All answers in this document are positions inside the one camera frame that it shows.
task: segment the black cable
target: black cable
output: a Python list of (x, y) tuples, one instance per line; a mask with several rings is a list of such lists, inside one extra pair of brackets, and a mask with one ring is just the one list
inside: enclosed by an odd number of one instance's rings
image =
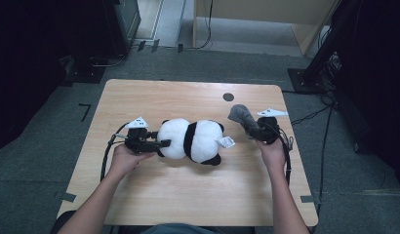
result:
[(210, 41), (212, 40), (212, 26), (211, 26), (211, 23), (212, 23), (212, 11), (213, 11), (213, 0), (212, 0), (211, 3), (210, 3), (209, 23), (206, 22), (206, 27), (207, 27), (207, 29), (208, 29), (208, 31), (209, 31), (209, 35), (208, 35), (208, 37), (207, 37), (207, 39), (206, 39), (206, 42), (203, 44), (203, 46), (201, 46), (201, 47), (195, 47), (195, 48), (192, 48), (192, 49), (195, 49), (195, 50), (203, 49), (203, 48), (205, 48), (205, 47), (210, 43)]
[(294, 95), (318, 95), (318, 94), (314, 94), (314, 93), (299, 93), (296, 91), (282, 91), (283, 94), (294, 94)]
[(108, 146), (106, 147), (105, 153), (103, 154), (102, 166), (101, 166), (101, 169), (100, 169), (100, 181), (102, 181), (103, 178), (105, 177), (105, 167), (106, 167), (106, 161), (108, 160), (108, 153), (109, 153), (109, 150), (111, 149), (111, 146), (112, 146), (113, 144), (119, 143), (119, 142), (114, 142), (114, 140), (117, 138), (117, 134), (119, 134), (119, 133), (121, 132), (121, 130), (124, 129), (124, 127), (125, 127), (126, 125), (127, 125), (127, 124), (124, 124), (123, 126), (121, 126), (121, 127), (117, 130), (117, 132), (116, 132), (114, 135), (111, 136), (111, 139), (110, 139), (109, 142), (108, 142)]
[(285, 132), (282, 129), (279, 129), (280, 131), (282, 131), (282, 134), (284, 136), (284, 138), (280, 137), (280, 141), (282, 141), (282, 146), (283, 146), (283, 151), (285, 153), (285, 159), (286, 159), (286, 172), (285, 172), (285, 177), (286, 177), (286, 181), (288, 182), (288, 186), (291, 182), (291, 172), (292, 172), (292, 166), (291, 166), (291, 155), (289, 154), (289, 151), (292, 149), (292, 143), (293, 143), (293, 138), (290, 137), (288, 139), (288, 136), (285, 134)]
[[(330, 121), (331, 121), (331, 116), (332, 116), (332, 111), (334, 109), (333, 105), (328, 106), (330, 107), (330, 112), (328, 115), (328, 121), (327, 121), (327, 127), (325, 130), (325, 134), (324, 134), (324, 139), (323, 139), (323, 143), (322, 143), (322, 152), (321, 152), (321, 181), (319, 184), (319, 204), (316, 207), (316, 214), (319, 217), (319, 214), (321, 213), (321, 207), (322, 207), (322, 199), (323, 199), (323, 192), (324, 192), (324, 165), (325, 165), (325, 146), (326, 146), (326, 141), (327, 141), (327, 135), (328, 135), (328, 131), (329, 131), (329, 125), (330, 125)], [(313, 234), (316, 230), (316, 226), (314, 226), (312, 228), (312, 230), (310, 231), (311, 234)]]
[(322, 103), (324, 103), (324, 104), (327, 105), (327, 106), (324, 107), (324, 108), (322, 108), (322, 109), (320, 109), (320, 110), (318, 110), (318, 111), (315, 111), (315, 112), (313, 112), (313, 113), (311, 113), (311, 114), (308, 114), (308, 115), (306, 115), (305, 117), (303, 117), (303, 118), (301, 118), (301, 119), (294, 120), (294, 121), (291, 122), (291, 124), (294, 126), (294, 125), (296, 125), (296, 124), (300, 124), (301, 122), (303, 122), (303, 121), (305, 121), (305, 120), (312, 119), (312, 118), (314, 118), (316, 115), (318, 115), (319, 113), (321, 113), (322, 111), (328, 109), (330, 106), (333, 106), (334, 103), (335, 103), (334, 98), (331, 97), (331, 96), (328, 96), (328, 95), (322, 95), (322, 96), (321, 96), (321, 101), (322, 101)]
[(91, 66), (94, 66), (94, 67), (111, 67), (111, 66), (116, 66), (116, 65), (118, 65), (119, 63), (121, 63), (121, 61), (123, 61), (124, 58), (125, 58), (125, 56), (124, 56), (124, 55), (121, 55), (121, 58), (120, 58), (118, 61), (116, 61), (116, 62), (114, 62), (114, 63), (112, 63), (112, 64), (102, 64), (102, 65), (99, 65), (99, 64), (93, 64), (93, 63), (91, 63)]
[(294, 120), (294, 121), (291, 122), (291, 124), (292, 124), (292, 125), (300, 124), (301, 122), (303, 122), (303, 121), (305, 121), (305, 120), (312, 119), (312, 118), (314, 118), (316, 115), (318, 115), (319, 113), (321, 113), (322, 111), (328, 109), (329, 107), (330, 107), (330, 106), (326, 106), (326, 107), (324, 107), (324, 108), (322, 108), (322, 109), (320, 109), (320, 110), (318, 110), (318, 111), (316, 111), (316, 112), (313, 112), (313, 113), (311, 113), (311, 114), (309, 114), (309, 115), (306, 115), (305, 117), (303, 117), (303, 118), (301, 118), (301, 119)]

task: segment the black dot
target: black dot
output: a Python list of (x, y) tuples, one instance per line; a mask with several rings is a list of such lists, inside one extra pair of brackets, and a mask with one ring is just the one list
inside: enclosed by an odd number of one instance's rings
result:
[(223, 95), (223, 99), (224, 99), (225, 101), (233, 101), (233, 100), (234, 100), (234, 95), (231, 94), (231, 93), (225, 93), (225, 94)]

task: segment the gray floor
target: gray floor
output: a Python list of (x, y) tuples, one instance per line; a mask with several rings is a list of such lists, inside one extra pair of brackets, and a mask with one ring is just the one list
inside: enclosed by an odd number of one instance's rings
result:
[[(167, 40), (175, 40), (175, 44), (186, 40), (182, 34), (183, 28), (172, 37), (175, 39)], [(60, 193), (69, 183), (108, 79), (270, 84), (290, 91), (287, 68), (306, 68), (311, 62), (311, 58), (302, 55), (280, 55), (280, 48), (273, 54), (211, 49), (184, 50), (178, 54), (176, 49), (163, 47), (151, 53), (150, 49), (132, 49), (124, 61), (106, 69), (100, 84), (58, 87), (23, 134), (0, 150), (0, 233), (50, 231), (60, 208)], [(284, 98), (291, 120), (325, 106), (317, 95), (285, 93)], [(80, 103), (92, 106), (83, 122), (86, 107)], [(317, 203), (327, 119), (328, 112), (324, 111), (294, 125)], [(334, 110), (326, 142), (324, 193), (316, 233), (400, 233), (400, 185), (393, 171), (377, 156), (358, 155), (352, 148), (340, 111)], [(270, 227), (257, 230), (272, 231)]]

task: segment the hand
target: hand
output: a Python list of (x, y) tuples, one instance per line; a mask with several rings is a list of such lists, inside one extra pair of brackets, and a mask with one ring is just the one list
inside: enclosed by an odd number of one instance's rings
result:
[(122, 179), (132, 171), (142, 160), (154, 156), (155, 153), (142, 153), (136, 154), (125, 146), (120, 144), (115, 147), (112, 156), (111, 167), (109, 169), (109, 175), (115, 175)]
[(280, 138), (276, 139), (271, 144), (266, 144), (263, 141), (256, 140), (256, 145), (261, 151), (261, 158), (267, 167), (270, 175), (273, 173), (284, 173), (285, 169), (285, 152)]

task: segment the panda black leg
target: panda black leg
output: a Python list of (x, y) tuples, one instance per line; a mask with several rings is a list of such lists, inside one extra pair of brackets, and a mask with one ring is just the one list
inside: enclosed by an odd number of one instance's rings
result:
[(221, 131), (224, 132), (224, 126), (222, 124), (220, 124), (220, 123), (218, 123), (218, 124), (219, 124), (219, 126), (221, 128)]
[(160, 150), (157, 151), (157, 154), (158, 154), (158, 156), (160, 156), (160, 157), (163, 157), (163, 158), (166, 157), (166, 156), (164, 156), (164, 154), (161, 153)]
[(212, 165), (212, 166), (217, 166), (221, 163), (221, 156), (219, 154), (217, 154), (214, 158), (209, 159), (207, 161), (204, 161), (203, 165)]

